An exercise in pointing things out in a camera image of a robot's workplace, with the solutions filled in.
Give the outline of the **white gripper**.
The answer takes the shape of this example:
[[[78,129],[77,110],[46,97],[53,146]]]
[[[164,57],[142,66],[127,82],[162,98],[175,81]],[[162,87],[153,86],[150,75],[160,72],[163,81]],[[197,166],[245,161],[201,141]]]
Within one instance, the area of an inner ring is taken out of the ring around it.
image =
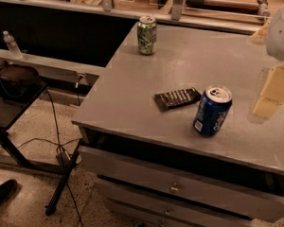
[[[266,23],[248,39],[250,44],[265,45],[267,53],[279,61],[284,61],[284,4]],[[267,78],[259,93],[252,114],[269,119],[284,103],[284,63],[268,71]]]

